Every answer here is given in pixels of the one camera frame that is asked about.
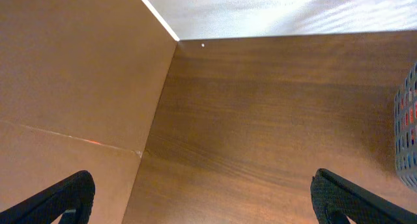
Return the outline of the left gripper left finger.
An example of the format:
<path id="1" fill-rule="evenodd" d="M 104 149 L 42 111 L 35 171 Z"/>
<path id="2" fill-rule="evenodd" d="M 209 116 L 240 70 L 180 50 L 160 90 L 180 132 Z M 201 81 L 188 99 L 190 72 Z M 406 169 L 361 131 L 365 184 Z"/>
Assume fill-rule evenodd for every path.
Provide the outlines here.
<path id="1" fill-rule="evenodd" d="M 95 184 L 90 172 L 78 171 L 64 180 L 1 212 L 2 224 L 87 224 Z"/>

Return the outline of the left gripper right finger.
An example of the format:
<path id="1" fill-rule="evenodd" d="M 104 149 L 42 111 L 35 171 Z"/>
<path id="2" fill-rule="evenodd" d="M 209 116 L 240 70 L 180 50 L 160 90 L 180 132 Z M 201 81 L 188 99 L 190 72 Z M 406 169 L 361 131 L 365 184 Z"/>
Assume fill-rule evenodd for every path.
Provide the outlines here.
<path id="1" fill-rule="evenodd" d="M 416 214 L 327 169 L 317 170 L 310 192 L 319 223 L 416 223 Z"/>

